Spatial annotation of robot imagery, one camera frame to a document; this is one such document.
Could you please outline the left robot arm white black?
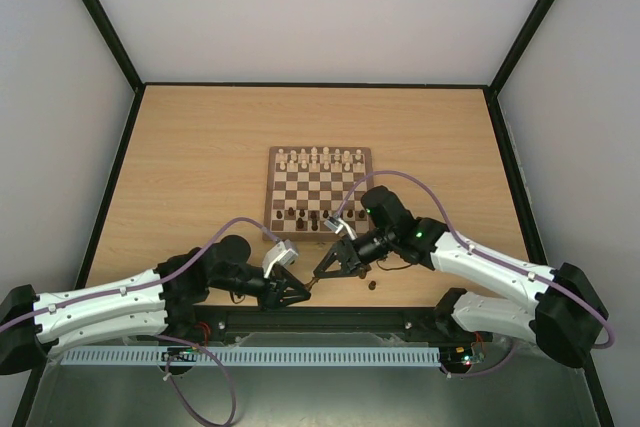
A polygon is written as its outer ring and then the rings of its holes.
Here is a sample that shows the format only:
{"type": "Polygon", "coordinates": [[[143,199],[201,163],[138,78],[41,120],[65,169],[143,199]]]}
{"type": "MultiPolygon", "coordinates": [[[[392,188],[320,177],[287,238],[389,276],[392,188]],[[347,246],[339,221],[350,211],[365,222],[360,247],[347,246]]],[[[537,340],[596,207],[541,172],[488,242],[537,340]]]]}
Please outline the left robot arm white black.
{"type": "Polygon", "coordinates": [[[250,255],[245,238],[228,235],[108,284],[58,293],[15,287],[1,303],[1,372],[28,371],[69,349],[118,337],[184,336],[195,324],[195,304],[212,289],[253,297],[262,310],[310,299],[287,269],[298,257],[290,241],[276,243],[260,267],[250,265],[250,255]]]}

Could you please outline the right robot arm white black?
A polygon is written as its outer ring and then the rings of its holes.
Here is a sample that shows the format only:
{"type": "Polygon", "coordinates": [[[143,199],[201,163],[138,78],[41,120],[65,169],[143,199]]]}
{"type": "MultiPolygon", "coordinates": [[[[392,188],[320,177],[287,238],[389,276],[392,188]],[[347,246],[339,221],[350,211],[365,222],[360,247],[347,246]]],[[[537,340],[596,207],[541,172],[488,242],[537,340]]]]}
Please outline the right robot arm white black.
{"type": "Polygon", "coordinates": [[[395,253],[410,265],[464,277],[493,292],[488,298],[450,289],[436,314],[443,336],[496,333],[534,343],[564,366],[584,366],[608,313],[579,267],[528,264],[476,245],[442,221],[413,216],[385,186],[368,190],[361,202],[372,230],[349,234],[338,214],[329,217],[327,225],[343,236],[317,265],[315,278],[355,277],[395,253]]]}

